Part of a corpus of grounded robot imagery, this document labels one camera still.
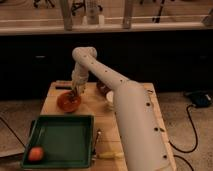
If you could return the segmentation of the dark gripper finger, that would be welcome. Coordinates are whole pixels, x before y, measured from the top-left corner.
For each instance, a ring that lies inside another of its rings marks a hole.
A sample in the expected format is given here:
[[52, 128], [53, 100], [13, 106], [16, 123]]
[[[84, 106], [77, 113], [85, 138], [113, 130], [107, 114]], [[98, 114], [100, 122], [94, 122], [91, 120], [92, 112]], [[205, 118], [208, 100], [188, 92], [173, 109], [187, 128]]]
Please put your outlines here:
[[77, 94], [77, 96], [80, 96], [80, 95], [81, 95], [81, 92], [80, 92], [80, 89], [79, 89], [79, 88], [76, 88], [76, 94]]
[[71, 97], [71, 98], [74, 98], [74, 97], [75, 97], [75, 88], [71, 88], [70, 97]]

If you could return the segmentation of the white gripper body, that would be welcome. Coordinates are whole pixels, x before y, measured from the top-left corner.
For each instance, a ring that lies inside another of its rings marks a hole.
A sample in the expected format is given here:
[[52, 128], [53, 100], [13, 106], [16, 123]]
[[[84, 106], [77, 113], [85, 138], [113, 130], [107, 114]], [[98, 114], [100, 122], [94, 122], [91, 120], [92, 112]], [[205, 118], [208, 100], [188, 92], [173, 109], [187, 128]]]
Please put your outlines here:
[[72, 88], [79, 88], [80, 86], [84, 86], [88, 81], [88, 73], [79, 70], [72, 71]]

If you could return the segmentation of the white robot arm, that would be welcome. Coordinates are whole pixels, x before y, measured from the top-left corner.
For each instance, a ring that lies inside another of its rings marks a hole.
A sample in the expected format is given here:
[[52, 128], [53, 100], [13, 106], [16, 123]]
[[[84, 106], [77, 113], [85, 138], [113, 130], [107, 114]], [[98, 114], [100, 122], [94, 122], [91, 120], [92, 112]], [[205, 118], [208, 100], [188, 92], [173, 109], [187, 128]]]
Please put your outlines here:
[[72, 51], [75, 68], [72, 88], [81, 86], [89, 72], [113, 91], [113, 107], [128, 171], [175, 171], [172, 166], [154, 106], [144, 86], [97, 60], [94, 47], [77, 47]]

